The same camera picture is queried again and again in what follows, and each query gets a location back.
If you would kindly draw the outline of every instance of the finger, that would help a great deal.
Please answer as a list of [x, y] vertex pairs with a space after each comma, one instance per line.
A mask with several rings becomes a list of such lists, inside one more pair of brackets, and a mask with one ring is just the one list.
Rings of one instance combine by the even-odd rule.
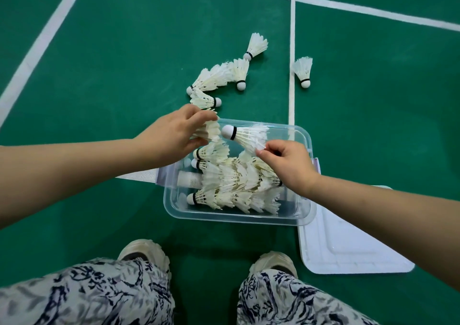
[[288, 142], [285, 140], [270, 140], [265, 144], [265, 149], [283, 155], [287, 146]]
[[272, 152], [263, 149], [261, 151], [256, 150], [256, 156], [266, 162], [275, 172], [278, 169], [279, 162], [282, 160], [281, 157], [273, 154]]
[[214, 111], [199, 111], [188, 119], [189, 129], [195, 131], [210, 120], [217, 120], [217, 114]]
[[202, 139], [201, 137], [191, 139], [191, 140], [189, 140], [189, 142], [185, 146], [184, 152], [186, 154], [189, 154], [189, 153], [193, 152], [195, 149], [197, 149], [198, 147], [206, 146], [207, 144], [208, 144], [208, 142], [205, 139]]
[[192, 115], [195, 113], [201, 111], [198, 106], [195, 106], [191, 103], [188, 103], [186, 105], [183, 105], [178, 112], [181, 113], [182, 116], [184, 116], [186, 119], [189, 119]]

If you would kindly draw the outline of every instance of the plastic storage box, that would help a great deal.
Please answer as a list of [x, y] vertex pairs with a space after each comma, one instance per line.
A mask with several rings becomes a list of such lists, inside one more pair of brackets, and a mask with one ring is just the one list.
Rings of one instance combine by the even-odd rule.
[[[236, 127], [248, 127], [256, 124], [255, 122], [219, 119], [220, 127], [224, 125], [234, 125]], [[311, 159], [313, 159], [313, 150], [311, 139], [308, 133], [293, 125], [268, 124], [268, 140], [294, 140], [305, 145], [308, 149]], [[243, 148], [234, 141], [227, 140], [230, 147], [229, 157], [236, 157], [243, 151]], [[260, 214], [251, 210], [251, 214], [245, 214], [238, 208], [224, 208], [223, 210], [214, 210], [206, 205], [189, 205], [187, 204], [187, 195], [197, 191], [200, 187], [198, 174], [199, 171], [190, 166], [193, 159], [191, 154], [184, 160], [178, 161], [164, 168], [159, 169], [158, 178], [165, 185], [163, 203], [166, 211], [176, 218], [187, 218], [193, 220], [239, 222], [239, 223], [263, 223], [274, 225], [303, 226], [310, 223], [316, 214], [316, 204], [303, 198], [291, 190], [284, 188], [279, 200], [281, 206], [278, 215], [270, 213]], [[179, 177], [198, 179], [189, 183], [181, 180], [182, 186], [178, 186]]]

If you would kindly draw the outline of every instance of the pants leg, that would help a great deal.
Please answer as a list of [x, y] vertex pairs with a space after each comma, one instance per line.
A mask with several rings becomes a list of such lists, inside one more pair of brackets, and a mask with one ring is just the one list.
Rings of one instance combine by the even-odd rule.
[[331, 295], [275, 269], [240, 287], [237, 324], [378, 325]]
[[166, 273], [138, 258], [95, 259], [0, 289], [0, 324], [172, 324]]

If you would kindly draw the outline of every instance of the shoe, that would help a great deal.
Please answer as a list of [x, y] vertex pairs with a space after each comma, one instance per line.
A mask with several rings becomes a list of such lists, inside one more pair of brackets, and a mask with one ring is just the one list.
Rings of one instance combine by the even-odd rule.
[[267, 254], [263, 254], [256, 263], [251, 266], [249, 275], [251, 276], [252, 274], [261, 272], [264, 269], [276, 269], [298, 278], [294, 263], [288, 255], [282, 252], [270, 251]]
[[171, 280], [169, 258], [157, 243], [148, 239], [133, 240], [121, 250], [118, 256], [119, 261], [135, 260], [136, 258], [142, 258], [144, 261], [154, 264], [165, 272]]

